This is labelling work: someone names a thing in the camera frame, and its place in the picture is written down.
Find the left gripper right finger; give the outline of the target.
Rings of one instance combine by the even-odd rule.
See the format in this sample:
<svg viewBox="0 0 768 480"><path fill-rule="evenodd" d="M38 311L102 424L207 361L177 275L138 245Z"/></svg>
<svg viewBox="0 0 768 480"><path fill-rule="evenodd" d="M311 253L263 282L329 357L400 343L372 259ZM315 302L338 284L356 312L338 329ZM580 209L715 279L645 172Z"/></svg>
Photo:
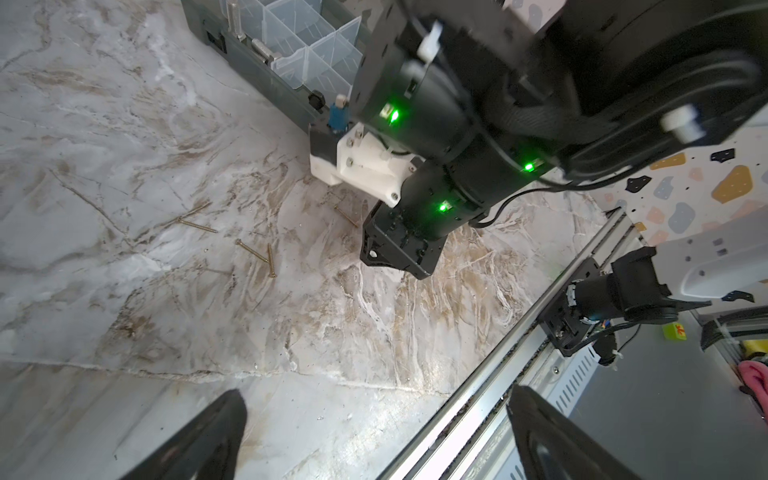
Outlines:
<svg viewBox="0 0 768 480"><path fill-rule="evenodd" d="M639 480L530 387L513 386L506 410L528 479Z"/></svg>

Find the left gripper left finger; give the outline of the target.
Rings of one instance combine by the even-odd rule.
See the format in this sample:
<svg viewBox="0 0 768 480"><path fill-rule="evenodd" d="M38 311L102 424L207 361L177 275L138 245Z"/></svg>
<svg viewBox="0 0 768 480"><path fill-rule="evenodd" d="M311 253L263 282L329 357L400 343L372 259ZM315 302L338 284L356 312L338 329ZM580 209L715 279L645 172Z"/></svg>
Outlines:
<svg viewBox="0 0 768 480"><path fill-rule="evenodd" d="M124 477L232 479L246 423L243 396L228 390Z"/></svg>

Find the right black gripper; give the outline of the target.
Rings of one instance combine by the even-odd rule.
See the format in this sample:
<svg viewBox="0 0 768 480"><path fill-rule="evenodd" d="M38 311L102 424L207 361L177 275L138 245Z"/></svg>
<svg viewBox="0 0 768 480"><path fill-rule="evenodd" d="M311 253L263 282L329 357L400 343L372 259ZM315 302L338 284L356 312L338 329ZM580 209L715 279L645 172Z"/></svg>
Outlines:
<svg viewBox="0 0 768 480"><path fill-rule="evenodd" d="M396 206L377 204L364 222L361 260L430 277L448 235L480 213L472 175L455 166L424 166L408 177Z"/></svg>

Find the clear plastic organizer box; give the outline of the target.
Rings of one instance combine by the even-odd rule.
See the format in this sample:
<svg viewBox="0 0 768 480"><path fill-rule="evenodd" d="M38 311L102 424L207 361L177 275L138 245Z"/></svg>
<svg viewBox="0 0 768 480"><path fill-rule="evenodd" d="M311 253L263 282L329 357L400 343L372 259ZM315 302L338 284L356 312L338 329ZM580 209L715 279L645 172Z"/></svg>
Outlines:
<svg viewBox="0 0 768 480"><path fill-rule="evenodd" d="M341 1L183 1L190 31L306 131L348 96L370 40Z"/></svg>

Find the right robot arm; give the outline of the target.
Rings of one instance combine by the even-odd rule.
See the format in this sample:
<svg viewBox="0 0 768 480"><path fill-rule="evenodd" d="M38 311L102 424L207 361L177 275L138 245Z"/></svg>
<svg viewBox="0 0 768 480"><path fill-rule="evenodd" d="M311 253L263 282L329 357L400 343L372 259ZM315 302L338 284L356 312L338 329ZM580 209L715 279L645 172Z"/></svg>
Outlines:
<svg viewBox="0 0 768 480"><path fill-rule="evenodd" d="M568 1L539 30L497 1L395 1L351 114L421 164L370 212L362 261L425 279L452 231L549 169L546 190L598 189L766 101L763 1Z"/></svg>

